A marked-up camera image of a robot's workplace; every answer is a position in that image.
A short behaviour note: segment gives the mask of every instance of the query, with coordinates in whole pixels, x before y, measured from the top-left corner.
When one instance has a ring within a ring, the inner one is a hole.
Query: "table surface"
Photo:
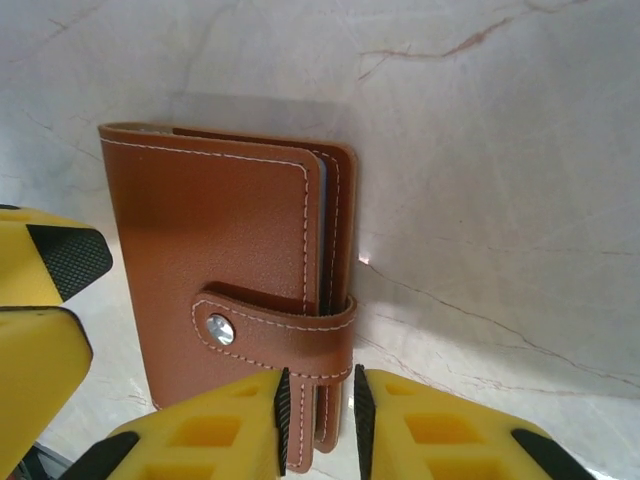
[[[165,121],[353,145],[355,359],[640,478],[636,1],[0,4],[1,201],[115,256],[69,302],[96,357],[45,445],[75,459],[152,410],[95,127]],[[344,414],[307,478],[357,478]]]

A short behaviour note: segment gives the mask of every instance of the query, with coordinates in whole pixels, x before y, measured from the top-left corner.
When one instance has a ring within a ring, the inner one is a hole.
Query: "leather wallet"
[[[289,368],[288,468],[337,444],[352,368],[356,159],[345,145],[99,127],[154,404]]]

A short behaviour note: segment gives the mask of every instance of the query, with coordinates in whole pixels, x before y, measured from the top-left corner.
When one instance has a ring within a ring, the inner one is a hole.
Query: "yellow robotic claw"
[[[0,478],[7,478],[80,385],[92,355],[70,311],[0,308]]]
[[[358,365],[362,480],[594,480],[535,425]]]
[[[97,230],[38,210],[0,205],[0,305],[59,305],[111,265]]]
[[[60,480],[272,480],[285,472],[289,374],[259,373],[127,423]]]

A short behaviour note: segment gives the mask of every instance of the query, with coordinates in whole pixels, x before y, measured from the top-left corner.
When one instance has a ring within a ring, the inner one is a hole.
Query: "brown leather wallet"
[[[99,131],[154,403],[287,367],[288,467],[307,471],[314,445],[337,443],[351,372],[353,151],[139,123]],[[220,317],[231,343],[210,329]]]

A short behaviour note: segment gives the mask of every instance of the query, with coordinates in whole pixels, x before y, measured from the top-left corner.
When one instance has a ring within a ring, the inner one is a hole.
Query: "silver rivet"
[[[217,313],[207,318],[207,330],[222,345],[231,345],[236,336],[229,320]]]

